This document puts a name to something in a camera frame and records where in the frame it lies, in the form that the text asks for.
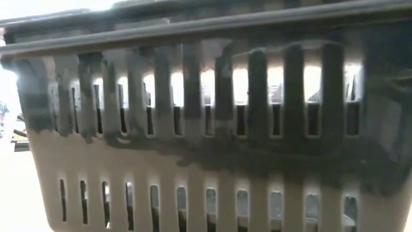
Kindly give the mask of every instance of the gray plastic basket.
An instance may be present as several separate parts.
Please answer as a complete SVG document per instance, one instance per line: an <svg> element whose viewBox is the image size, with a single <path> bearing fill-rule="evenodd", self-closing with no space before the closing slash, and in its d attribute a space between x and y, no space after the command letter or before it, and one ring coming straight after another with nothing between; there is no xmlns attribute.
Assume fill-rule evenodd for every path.
<svg viewBox="0 0 412 232"><path fill-rule="evenodd" d="M73 37L10 26L52 229L403 230L412 3L244 9L124 30L101 12Z"/></svg>

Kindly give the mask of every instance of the ventilation slot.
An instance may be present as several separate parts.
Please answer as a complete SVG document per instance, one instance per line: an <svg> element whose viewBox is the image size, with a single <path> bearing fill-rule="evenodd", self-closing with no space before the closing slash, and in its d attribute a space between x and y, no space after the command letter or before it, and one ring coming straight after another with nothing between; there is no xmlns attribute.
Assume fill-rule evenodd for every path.
<svg viewBox="0 0 412 232"><path fill-rule="evenodd" d="M248 231L249 200L245 190L239 190L237 194L238 232Z"/></svg>
<svg viewBox="0 0 412 232"><path fill-rule="evenodd" d="M359 117L361 105L359 102L348 102L346 105L346 133L349 136L359 135Z"/></svg>
<svg viewBox="0 0 412 232"><path fill-rule="evenodd" d="M216 232L216 190L206 189L207 232Z"/></svg>
<svg viewBox="0 0 412 232"><path fill-rule="evenodd" d="M306 196L305 227L307 232L318 232L319 225L319 196L309 194Z"/></svg>
<svg viewBox="0 0 412 232"><path fill-rule="evenodd" d="M248 71L235 69L233 71L233 93L236 105L236 134L246 135L246 110L248 103Z"/></svg>
<svg viewBox="0 0 412 232"><path fill-rule="evenodd" d="M205 135L213 135L212 106L205 106Z"/></svg>
<svg viewBox="0 0 412 232"><path fill-rule="evenodd" d="M283 223L283 198L280 192L272 192L269 198L270 231L281 232Z"/></svg>
<svg viewBox="0 0 412 232"><path fill-rule="evenodd" d="M77 113L80 108L80 94L77 87L71 88L71 101L73 103L73 118L74 118L74 130L76 133L79 132L79 124L77 120Z"/></svg>
<svg viewBox="0 0 412 232"><path fill-rule="evenodd" d="M135 221L133 219L133 186L130 182L126 183L126 206L127 206L127 229L134 231Z"/></svg>
<svg viewBox="0 0 412 232"><path fill-rule="evenodd" d="M155 77L146 75L143 79L144 99L147 114L147 135L154 135L153 108L155 107Z"/></svg>
<svg viewBox="0 0 412 232"><path fill-rule="evenodd" d="M88 221L88 194L86 189L86 183L84 180L80 181L80 195L82 197L82 212L83 212L83 224L89 223Z"/></svg>
<svg viewBox="0 0 412 232"><path fill-rule="evenodd" d="M50 95L51 95L51 114L54 122L55 131L59 132L58 127L58 112L59 112L59 86L58 84L53 84L50 86Z"/></svg>
<svg viewBox="0 0 412 232"><path fill-rule="evenodd" d="M102 183L103 209L104 209L104 227L110 229L110 188L109 184Z"/></svg>
<svg viewBox="0 0 412 232"><path fill-rule="evenodd" d="M186 232L186 190L184 187L179 187L176 192L178 197L179 232Z"/></svg>
<svg viewBox="0 0 412 232"><path fill-rule="evenodd" d="M346 134L348 136L357 136L359 135L363 97L363 71L360 63L345 65L345 82Z"/></svg>
<svg viewBox="0 0 412 232"><path fill-rule="evenodd" d="M313 103L313 102L308 102L307 105L307 116L308 116L308 124L307 124L307 130L308 130L308 136L314 137L314 136L320 136L320 124L319 124L319 118L321 116L321 106L320 104Z"/></svg>
<svg viewBox="0 0 412 232"><path fill-rule="evenodd" d="M320 66L304 68L304 99L306 101L306 134L309 137L319 137L321 131L321 75Z"/></svg>
<svg viewBox="0 0 412 232"><path fill-rule="evenodd" d="M171 76L173 96L174 134L182 133L182 108L184 106L183 74L174 73Z"/></svg>
<svg viewBox="0 0 412 232"><path fill-rule="evenodd" d="M272 113L272 136L281 135L281 114L283 104L283 68L268 69L268 103Z"/></svg>
<svg viewBox="0 0 412 232"><path fill-rule="evenodd" d="M64 186L64 181L60 180L60 198L62 201L62 221L67 221L66 214L66 187Z"/></svg>
<svg viewBox="0 0 412 232"><path fill-rule="evenodd" d="M246 135L245 114L246 106L236 106L236 134L239 136Z"/></svg>
<svg viewBox="0 0 412 232"><path fill-rule="evenodd" d="M150 186L150 205L152 211L153 231L159 231L159 189L157 186Z"/></svg>
<svg viewBox="0 0 412 232"><path fill-rule="evenodd" d="M345 197L344 201L344 215L343 215L343 225L345 231L356 232L357 231L357 219L358 219L358 209L356 198Z"/></svg>
<svg viewBox="0 0 412 232"><path fill-rule="evenodd" d="M97 132L103 134L102 126L102 109L103 109L103 87L101 84L94 84L95 89L95 107L96 107L96 118L97 118Z"/></svg>
<svg viewBox="0 0 412 232"><path fill-rule="evenodd" d="M205 106L205 135L213 135L212 108L214 106L214 70L200 74L201 96Z"/></svg>
<svg viewBox="0 0 412 232"><path fill-rule="evenodd" d="M124 113L125 110L125 95L124 95L124 85L118 85L118 105L120 107L120 129L123 133L127 133L126 128L126 114Z"/></svg>

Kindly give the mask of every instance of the floor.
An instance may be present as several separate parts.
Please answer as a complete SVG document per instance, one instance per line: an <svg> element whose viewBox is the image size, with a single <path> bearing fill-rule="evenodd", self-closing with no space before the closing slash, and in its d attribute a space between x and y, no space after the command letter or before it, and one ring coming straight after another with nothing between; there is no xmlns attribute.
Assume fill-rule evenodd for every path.
<svg viewBox="0 0 412 232"><path fill-rule="evenodd" d="M0 155L0 186L0 231L52 231L29 151ZM412 231L412 213L404 231Z"/></svg>

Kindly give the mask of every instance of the rectangular slot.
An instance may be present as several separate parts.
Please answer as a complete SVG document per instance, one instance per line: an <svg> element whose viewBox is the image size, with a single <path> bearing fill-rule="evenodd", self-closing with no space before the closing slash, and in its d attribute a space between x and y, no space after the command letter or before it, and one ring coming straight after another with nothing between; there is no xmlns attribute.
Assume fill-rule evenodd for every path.
<svg viewBox="0 0 412 232"><path fill-rule="evenodd" d="M321 105L319 103L309 102L307 104L307 125L306 129L309 137L320 136L320 117Z"/></svg>
<svg viewBox="0 0 412 232"><path fill-rule="evenodd" d="M236 105L236 135L246 136L246 105L248 104L248 70L233 70L233 98Z"/></svg>
<svg viewBox="0 0 412 232"><path fill-rule="evenodd" d="M173 107L173 119L174 119L174 134L183 135L182 133L182 109L179 106Z"/></svg>
<svg viewBox="0 0 412 232"><path fill-rule="evenodd" d="M150 186L150 206L152 211L153 231L159 231L159 189L155 185Z"/></svg>
<svg viewBox="0 0 412 232"><path fill-rule="evenodd" d="M269 197L270 231L281 232L283 223L283 197L280 192L271 192Z"/></svg>
<svg viewBox="0 0 412 232"><path fill-rule="evenodd" d="M147 107L146 113L147 113L147 134L154 135L152 107Z"/></svg>
<svg viewBox="0 0 412 232"><path fill-rule="evenodd" d="M153 126L153 108L155 108L155 77L153 75L146 75L143 78L144 85L144 99L146 105L147 116L147 135L154 135Z"/></svg>
<svg viewBox="0 0 412 232"><path fill-rule="evenodd" d="M268 69L268 101L269 104L283 103L283 67Z"/></svg>
<svg viewBox="0 0 412 232"><path fill-rule="evenodd" d="M59 86L58 84L53 84L50 86L50 95L51 95L51 114L53 117L53 123L54 123L54 130L56 132L59 132L59 127L58 127L58 111L59 111Z"/></svg>
<svg viewBox="0 0 412 232"><path fill-rule="evenodd" d="M344 94L346 102L360 102L363 98L363 66L361 62L344 65Z"/></svg>
<svg viewBox="0 0 412 232"><path fill-rule="evenodd" d="M272 105L272 135L281 135L281 111L282 105L273 104Z"/></svg>
<svg viewBox="0 0 412 232"><path fill-rule="evenodd" d="M78 106L78 102L77 102L77 91L76 91L76 87L72 87L71 88L71 100L73 102L73 116L74 116L74 126L75 126L75 132L78 133L79 132L79 125L77 123L77 106Z"/></svg>
<svg viewBox="0 0 412 232"><path fill-rule="evenodd" d="M80 181L80 195L82 198L82 212L83 212L83 224L89 223L88 219L88 197L86 183L84 180Z"/></svg>
<svg viewBox="0 0 412 232"><path fill-rule="evenodd" d="M118 105L120 108L120 129L122 133L127 133L126 115L124 113L124 86L118 84Z"/></svg>
<svg viewBox="0 0 412 232"><path fill-rule="evenodd" d="M212 107L205 106L205 135L213 135Z"/></svg>
<svg viewBox="0 0 412 232"><path fill-rule="evenodd" d="M171 91L173 97L174 134L183 135L182 108L184 106L183 73L175 72L171 75Z"/></svg>
<svg viewBox="0 0 412 232"><path fill-rule="evenodd" d="M305 199L305 227L307 232L318 232L319 224L319 196L309 194Z"/></svg>
<svg viewBox="0 0 412 232"><path fill-rule="evenodd" d="M322 68L308 65L304 68L304 99L306 102L322 102Z"/></svg>
<svg viewBox="0 0 412 232"><path fill-rule="evenodd" d="M103 133L103 126L102 126L102 102L101 102L101 96L100 96L100 91L101 91L101 86L99 84L93 85L95 88L95 105L96 105L96 117L97 117L97 132L99 134Z"/></svg>
<svg viewBox="0 0 412 232"><path fill-rule="evenodd" d="M205 135L213 135L212 106L214 106L214 70L207 70L200 74L201 97L205 106Z"/></svg>
<svg viewBox="0 0 412 232"><path fill-rule="evenodd" d="M207 232L216 232L216 190L206 189Z"/></svg>
<svg viewBox="0 0 412 232"><path fill-rule="evenodd" d="M239 136L246 135L246 106L236 106L236 134Z"/></svg>
<svg viewBox="0 0 412 232"><path fill-rule="evenodd" d="M104 209L104 227L110 229L110 188L109 184L102 183L103 209Z"/></svg>
<svg viewBox="0 0 412 232"><path fill-rule="evenodd" d="M345 197L343 219L345 231L357 231L358 207L355 197Z"/></svg>
<svg viewBox="0 0 412 232"><path fill-rule="evenodd" d="M248 231L249 199L248 192L239 190L236 195L236 212L238 215L238 232Z"/></svg>
<svg viewBox="0 0 412 232"><path fill-rule="evenodd" d="M179 220L179 232L186 232L186 189L184 187L179 187L176 190L177 203L178 203L178 220Z"/></svg>
<svg viewBox="0 0 412 232"><path fill-rule="evenodd" d="M135 221L133 218L133 186L130 182L126 183L126 206L127 206L127 229L135 230Z"/></svg>
<svg viewBox="0 0 412 232"><path fill-rule="evenodd" d="M359 121L361 117L361 104L359 102L347 102L346 104L346 134L359 135Z"/></svg>
<svg viewBox="0 0 412 232"><path fill-rule="evenodd" d="M60 198L62 202L62 221L67 221L66 212L66 187L64 185L64 180L60 180Z"/></svg>

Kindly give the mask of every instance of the laundry basket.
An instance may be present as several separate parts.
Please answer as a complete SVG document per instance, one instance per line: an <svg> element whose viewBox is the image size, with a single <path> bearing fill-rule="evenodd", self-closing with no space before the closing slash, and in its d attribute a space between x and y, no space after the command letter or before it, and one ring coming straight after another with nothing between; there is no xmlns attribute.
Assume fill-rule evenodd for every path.
<svg viewBox="0 0 412 232"><path fill-rule="evenodd" d="M262 5L6 25L53 230L403 231L412 3Z"/></svg>

